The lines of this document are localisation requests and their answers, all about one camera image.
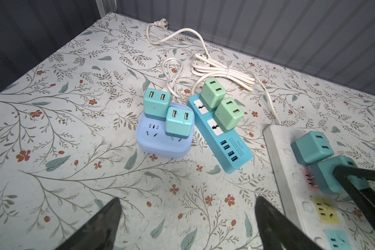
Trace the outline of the green plug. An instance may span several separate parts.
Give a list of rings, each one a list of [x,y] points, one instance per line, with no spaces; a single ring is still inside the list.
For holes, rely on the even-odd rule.
[[[207,79],[200,93],[200,100],[209,111],[214,111],[224,99],[226,89],[216,78]]]
[[[214,113],[214,120],[223,132],[233,130],[243,117],[243,110],[231,97],[222,100]]]

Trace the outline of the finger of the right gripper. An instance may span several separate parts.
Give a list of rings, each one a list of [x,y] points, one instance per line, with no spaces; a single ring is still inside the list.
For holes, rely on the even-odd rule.
[[[338,165],[332,172],[337,182],[343,187],[346,193],[362,211],[371,227],[375,231],[375,191],[372,188],[359,190],[349,177],[364,178],[365,181],[375,181],[375,170],[352,168]]]

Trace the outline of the lavender square power socket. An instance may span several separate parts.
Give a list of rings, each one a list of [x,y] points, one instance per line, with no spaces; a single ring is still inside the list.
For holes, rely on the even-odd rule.
[[[136,140],[146,153],[168,158],[182,158],[190,150],[194,129],[189,137],[182,139],[168,136],[165,131],[166,122],[148,117],[143,113],[136,129]]]

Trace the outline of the white long power strip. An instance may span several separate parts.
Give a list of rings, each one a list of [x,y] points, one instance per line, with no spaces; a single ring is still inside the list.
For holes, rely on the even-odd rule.
[[[308,167],[300,165],[291,144],[305,132],[269,125],[264,139],[285,216],[324,250],[375,250],[375,232],[354,212],[348,196],[321,192]]]

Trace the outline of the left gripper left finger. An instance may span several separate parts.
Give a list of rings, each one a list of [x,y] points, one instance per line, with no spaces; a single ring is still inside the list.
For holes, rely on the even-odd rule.
[[[120,200],[113,198],[57,249],[112,250],[121,215]]]

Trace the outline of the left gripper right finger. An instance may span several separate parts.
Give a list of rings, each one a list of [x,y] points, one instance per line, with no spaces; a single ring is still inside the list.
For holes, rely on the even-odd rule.
[[[265,250],[319,250],[315,242],[290,222],[270,202],[259,196],[255,216],[263,249]]]

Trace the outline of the teal plug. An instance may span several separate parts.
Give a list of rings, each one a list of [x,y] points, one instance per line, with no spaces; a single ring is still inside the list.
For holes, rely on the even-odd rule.
[[[291,144],[297,162],[310,166],[334,154],[326,136],[321,132],[310,131]]]
[[[170,93],[148,88],[143,96],[145,116],[151,119],[165,121],[168,108],[170,107],[170,101]]]
[[[165,134],[172,137],[187,139],[194,124],[194,113],[191,110],[170,107],[166,114]]]
[[[310,167],[319,189],[328,195],[347,195],[347,192],[333,176],[336,166],[343,165],[351,168],[358,168],[355,161],[346,156],[336,156],[320,161]]]

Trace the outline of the teal power strip with USB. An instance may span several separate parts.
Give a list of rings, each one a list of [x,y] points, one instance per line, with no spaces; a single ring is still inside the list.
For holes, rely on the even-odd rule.
[[[189,97],[188,107],[195,114],[196,127],[226,173],[231,174],[252,160],[251,150],[238,133],[223,132],[214,112],[205,107],[198,94]]]

